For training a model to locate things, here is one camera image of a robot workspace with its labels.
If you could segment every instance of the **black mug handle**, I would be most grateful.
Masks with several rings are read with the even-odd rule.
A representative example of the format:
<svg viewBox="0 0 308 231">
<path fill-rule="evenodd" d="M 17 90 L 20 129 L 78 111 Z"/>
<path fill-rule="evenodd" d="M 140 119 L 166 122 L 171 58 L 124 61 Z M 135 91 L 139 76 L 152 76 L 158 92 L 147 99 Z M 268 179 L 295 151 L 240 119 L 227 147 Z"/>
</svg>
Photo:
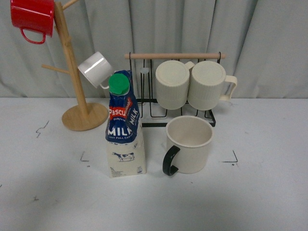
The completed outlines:
<svg viewBox="0 0 308 231">
<path fill-rule="evenodd" d="M 171 165 L 171 162 L 179 151 L 180 151 L 180 148 L 173 145 L 165 155 L 165 158 L 163 161 L 163 172 L 167 174 L 168 176 L 172 176 L 174 173 L 178 171 L 178 168 L 175 167 L 174 165 Z"/>
</svg>

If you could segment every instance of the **red mug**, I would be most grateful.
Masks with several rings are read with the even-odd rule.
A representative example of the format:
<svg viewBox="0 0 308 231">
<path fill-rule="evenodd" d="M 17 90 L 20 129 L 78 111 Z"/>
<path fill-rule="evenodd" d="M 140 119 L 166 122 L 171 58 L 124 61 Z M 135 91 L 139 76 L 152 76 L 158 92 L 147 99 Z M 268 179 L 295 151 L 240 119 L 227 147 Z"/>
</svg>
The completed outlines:
<svg viewBox="0 0 308 231">
<path fill-rule="evenodd" d="M 21 34 L 28 42 L 42 44 L 45 42 L 46 35 L 52 36 L 53 14 L 53 0 L 11 0 L 12 24 L 20 28 Z M 28 39 L 24 30 L 41 33 L 42 41 Z"/>
</svg>

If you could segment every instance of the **curtain fold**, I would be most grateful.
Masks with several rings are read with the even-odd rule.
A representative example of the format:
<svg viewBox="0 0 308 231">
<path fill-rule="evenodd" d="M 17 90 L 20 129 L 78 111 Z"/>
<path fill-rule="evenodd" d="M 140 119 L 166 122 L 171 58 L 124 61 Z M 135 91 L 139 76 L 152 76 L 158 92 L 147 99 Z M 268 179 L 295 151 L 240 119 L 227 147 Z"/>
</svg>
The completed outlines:
<svg viewBox="0 0 308 231">
<path fill-rule="evenodd" d="M 2 1 L 0 97 L 75 97 L 69 75 L 41 68 L 67 69 L 57 32 L 31 44 L 13 27 L 9 9 L 10 1 Z M 238 78 L 234 97 L 307 98 L 307 9 L 301 0 L 79 0 L 64 14 L 77 64 L 97 51 L 115 70 L 129 69 L 129 52 L 220 51 L 227 75 Z M 153 75 L 163 61 L 153 61 Z M 137 95 L 141 67 L 142 60 L 132 62 Z M 108 97 L 80 79 L 86 97 Z"/>
</svg>

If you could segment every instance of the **wooden base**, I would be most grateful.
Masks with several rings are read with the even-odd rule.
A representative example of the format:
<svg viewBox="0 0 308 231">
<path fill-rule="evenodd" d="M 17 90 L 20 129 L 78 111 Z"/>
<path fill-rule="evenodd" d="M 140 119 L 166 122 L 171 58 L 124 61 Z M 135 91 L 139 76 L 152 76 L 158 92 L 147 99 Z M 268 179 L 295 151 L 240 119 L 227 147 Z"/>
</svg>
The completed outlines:
<svg viewBox="0 0 308 231">
<path fill-rule="evenodd" d="M 105 106 L 99 103 L 87 103 L 89 114 L 84 117 L 79 106 L 68 109 L 62 116 L 63 124 L 73 131 L 87 131 L 98 127 L 109 116 Z"/>
</svg>

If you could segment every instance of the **bottle cap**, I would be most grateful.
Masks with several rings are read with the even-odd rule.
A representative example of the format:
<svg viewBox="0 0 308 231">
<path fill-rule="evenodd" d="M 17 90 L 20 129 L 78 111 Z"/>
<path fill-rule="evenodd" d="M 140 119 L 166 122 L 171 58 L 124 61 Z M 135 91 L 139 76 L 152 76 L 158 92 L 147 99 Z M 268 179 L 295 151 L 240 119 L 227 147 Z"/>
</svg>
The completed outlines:
<svg viewBox="0 0 308 231">
<path fill-rule="evenodd" d="M 113 74 L 109 78 L 109 91 L 116 95 L 123 95 L 129 90 L 129 80 L 124 74 Z"/>
</svg>

